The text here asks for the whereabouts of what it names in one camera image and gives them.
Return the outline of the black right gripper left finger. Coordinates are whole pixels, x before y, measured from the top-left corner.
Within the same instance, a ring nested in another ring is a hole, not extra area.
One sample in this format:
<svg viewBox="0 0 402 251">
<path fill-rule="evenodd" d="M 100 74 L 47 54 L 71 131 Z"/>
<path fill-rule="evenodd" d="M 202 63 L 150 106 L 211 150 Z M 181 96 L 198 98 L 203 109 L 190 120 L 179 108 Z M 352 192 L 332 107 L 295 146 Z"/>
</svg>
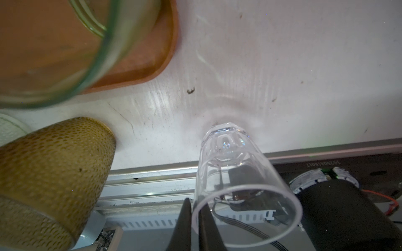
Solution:
<svg viewBox="0 0 402 251">
<path fill-rule="evenodd" d="M 166 251 L 191 250 L 192 206 L 189 198 L 183 202 L 177 224 Z"/>
</svg>

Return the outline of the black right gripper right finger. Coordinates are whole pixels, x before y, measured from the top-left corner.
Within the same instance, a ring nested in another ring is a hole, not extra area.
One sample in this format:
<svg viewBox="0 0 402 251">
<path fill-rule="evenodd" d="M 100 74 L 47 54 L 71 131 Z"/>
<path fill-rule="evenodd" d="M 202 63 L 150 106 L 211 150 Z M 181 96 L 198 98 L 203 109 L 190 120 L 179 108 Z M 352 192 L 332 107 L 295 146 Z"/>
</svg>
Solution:
<svg viewBox="0 0 402 251">
<path fill-rule="evenodd" d="M 198 242 L 200 251 L 227 250 L 208 204 L 198 213 Z"/>
</svg>

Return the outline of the small clear glass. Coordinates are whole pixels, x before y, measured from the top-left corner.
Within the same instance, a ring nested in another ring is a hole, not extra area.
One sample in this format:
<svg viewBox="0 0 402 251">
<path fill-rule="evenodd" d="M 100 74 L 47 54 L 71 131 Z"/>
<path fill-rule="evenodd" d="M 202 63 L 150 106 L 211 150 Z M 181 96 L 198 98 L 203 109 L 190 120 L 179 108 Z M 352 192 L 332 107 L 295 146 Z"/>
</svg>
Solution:
<svg viewBox="0 0 402 251">
<path fill-rule="evenodd" d="M 213 221 L 226 248 L 271 245 L 300 223 L 300 201 L 241 127 L 224 123 L 205 134 L 196 174 L 192 227 L 206 232 Z"/>
</svg>

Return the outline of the pale green glass front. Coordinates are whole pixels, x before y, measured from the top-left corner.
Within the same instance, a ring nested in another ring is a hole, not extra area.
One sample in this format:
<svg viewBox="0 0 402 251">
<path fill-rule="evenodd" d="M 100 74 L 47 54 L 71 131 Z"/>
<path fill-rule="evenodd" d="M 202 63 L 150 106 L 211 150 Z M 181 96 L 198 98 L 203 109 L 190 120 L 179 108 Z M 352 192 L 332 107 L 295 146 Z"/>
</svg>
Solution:
<svg viewBox="0 0 402 251">
<path fill-rule="evenodd" d="M 8 115 L 1 114 L 1 146 L 31 132 L 32 130 L 24 123 Z"/>
</svg>

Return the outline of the bright green faceted glass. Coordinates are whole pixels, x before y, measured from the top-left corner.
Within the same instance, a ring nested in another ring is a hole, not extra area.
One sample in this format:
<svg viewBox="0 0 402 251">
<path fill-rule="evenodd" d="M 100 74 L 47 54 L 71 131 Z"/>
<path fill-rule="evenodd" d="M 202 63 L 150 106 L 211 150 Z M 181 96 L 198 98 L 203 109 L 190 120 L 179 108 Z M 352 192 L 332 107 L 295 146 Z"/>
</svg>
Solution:
<svg viewBox="0 0 402 251">
<path fill-rule="evenodd" d="M 44 107 L 79 94 L 151 31 L 161 7 L 161 1 L 1 1 L 1 107 Z"/>
</svg>

